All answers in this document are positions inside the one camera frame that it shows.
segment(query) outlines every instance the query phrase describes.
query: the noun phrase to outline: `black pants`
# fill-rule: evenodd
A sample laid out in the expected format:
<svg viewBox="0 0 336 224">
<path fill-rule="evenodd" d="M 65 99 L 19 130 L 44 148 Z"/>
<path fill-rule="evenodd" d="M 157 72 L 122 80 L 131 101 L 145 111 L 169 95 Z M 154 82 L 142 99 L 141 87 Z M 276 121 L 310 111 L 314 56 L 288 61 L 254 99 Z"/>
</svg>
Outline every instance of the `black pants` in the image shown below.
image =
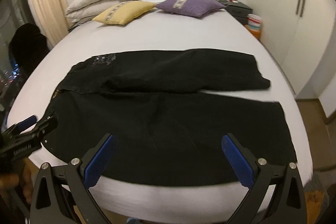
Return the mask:
<svg viewBox="0 0 336 224">
<path fill-rule="evenodd" d="M 117 145 L 107 177 L 165 186 L 236 181 L 221 151 L 226 133 L 272 164 L 296 162 L 282 107 L 196 91 L 268 87 L 254 57 L 236 52 L 93 57 L 74 66 L 58 86 L 45 115 L 56 113 L 59 125 L 44 145 L 69 162 L 111 133 Z"/>
</svg>

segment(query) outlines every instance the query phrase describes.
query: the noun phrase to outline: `purple pillow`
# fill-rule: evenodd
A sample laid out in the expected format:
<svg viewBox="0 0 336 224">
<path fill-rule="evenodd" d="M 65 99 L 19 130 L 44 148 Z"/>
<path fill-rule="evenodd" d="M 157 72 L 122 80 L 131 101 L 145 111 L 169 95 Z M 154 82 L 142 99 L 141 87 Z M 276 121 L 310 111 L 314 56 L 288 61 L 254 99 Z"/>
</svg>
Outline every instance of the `purple pillow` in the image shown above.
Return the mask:
<svg viewBox="0 0 336 224">
<path fill-rule="evenodd" d="M 155 7 L 174 14 L 203 17 L 211 11 L 224 8 L 224 5 L 215 0 L 166 0 Z"/>
</svg>

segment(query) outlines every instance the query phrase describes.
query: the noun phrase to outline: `wardrobe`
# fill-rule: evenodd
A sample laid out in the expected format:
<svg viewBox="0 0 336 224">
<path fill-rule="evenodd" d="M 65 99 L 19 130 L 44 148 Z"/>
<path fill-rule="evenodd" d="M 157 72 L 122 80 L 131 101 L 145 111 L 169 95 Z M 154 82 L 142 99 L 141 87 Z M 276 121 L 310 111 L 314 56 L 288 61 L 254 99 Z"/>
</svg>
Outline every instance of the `wardrobe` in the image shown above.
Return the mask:
<svg viewBox="0 0 336 224">
<path fill-rule="evenodd" d="M 261 43 L 296 95 L 320 63 L 335 25 L 335 0 L 247 0 L 262 18 Z"/>
</svg>

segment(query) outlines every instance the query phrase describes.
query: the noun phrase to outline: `bed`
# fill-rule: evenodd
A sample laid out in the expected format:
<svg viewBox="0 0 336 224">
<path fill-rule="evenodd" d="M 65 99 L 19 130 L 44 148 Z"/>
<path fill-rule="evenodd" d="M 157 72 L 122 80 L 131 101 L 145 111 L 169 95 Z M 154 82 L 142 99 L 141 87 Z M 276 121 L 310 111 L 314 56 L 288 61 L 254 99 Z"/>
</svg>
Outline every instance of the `bed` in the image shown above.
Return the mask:
<svg viewBox="0 0 336 224">
<path fill-rule="evenodd" d="M 255 56 L 259 71 L 272 83 L 269 90 L 210 93 L 280 102 L 305 185 L 312 176 L 312 159 L 292 90 L 263 45 L 224 10 L 202 19 L 154 10 L 127 26 L 106 26 L 91 21 L 77 27 L 56 45 L 29 77 L 14 102 L 7 125 L 31 115 L 41 118 L 56 86 L 70 68 L 91 56 L 191 48 L 215 48 Z M 44 162 L 52 166 L 65 164 L 44 147 L 33 153 L 30 159 L 38 167 Z M 161 223 L 223 222 L 228 220 L 247 190 L 239 182 L 201 187 L 162 187 L 126 183 L 107 177 L 101 177 L 97 185 L 90 188 L 97 203 L 107 210 Z M 260 210 L 267 207 L 273 190 L 274 187 L 270 186 Z"/>
</svg>

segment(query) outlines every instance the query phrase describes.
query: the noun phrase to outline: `baseboard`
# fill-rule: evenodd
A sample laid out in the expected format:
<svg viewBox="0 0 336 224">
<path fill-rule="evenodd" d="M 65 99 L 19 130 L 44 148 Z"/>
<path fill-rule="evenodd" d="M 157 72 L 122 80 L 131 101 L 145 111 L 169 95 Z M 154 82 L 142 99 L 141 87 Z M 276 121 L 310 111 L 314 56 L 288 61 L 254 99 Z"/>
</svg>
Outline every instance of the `baseboard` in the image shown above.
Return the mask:
<svg viewBox="0 0 336 224">
<path fill-rule="evenodd" d="M 326 116 L 324 109 L 322 107 L 322 104 L 318 98 L 316 99 L 296 99 L 295 101 L 296 102 L 316 102 L 319 106 L 319 110 L 323 117 L 323 121 L 325 125 L 330 124 L 336 118 L 336 111 L 333 114 L 331 114 L 329 118 Z"/>
</svg>

